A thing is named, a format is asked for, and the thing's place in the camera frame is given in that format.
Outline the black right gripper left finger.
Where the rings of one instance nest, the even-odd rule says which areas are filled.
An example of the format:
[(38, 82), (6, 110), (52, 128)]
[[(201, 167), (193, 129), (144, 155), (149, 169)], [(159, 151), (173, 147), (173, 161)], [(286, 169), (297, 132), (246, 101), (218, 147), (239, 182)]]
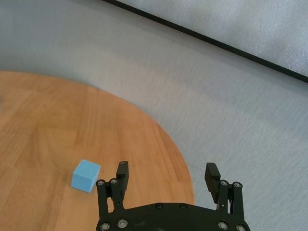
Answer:
[(112, 178), (109, 181), (96, 181), (100, 217), (104, 217), (109, 213), (108, 198), (112, 199), (114, 212), (124, 210), (123, 201), (128, 186), (128, 180), (128, 161), (121, 161), (118, 164), (115, 178)]

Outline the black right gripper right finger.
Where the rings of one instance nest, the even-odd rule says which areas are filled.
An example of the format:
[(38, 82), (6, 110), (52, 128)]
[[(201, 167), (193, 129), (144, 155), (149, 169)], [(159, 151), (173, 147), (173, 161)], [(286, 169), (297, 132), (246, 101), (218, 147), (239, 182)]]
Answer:
[(216, 210), (228, 213), (230, 203), (230, 214), (244, 219), (243, 185), (239, 182), (228, 183), (221, 179), (220, 172), (215, 163), (207, 163), (205, 167), (205, 182), (211, 193)]

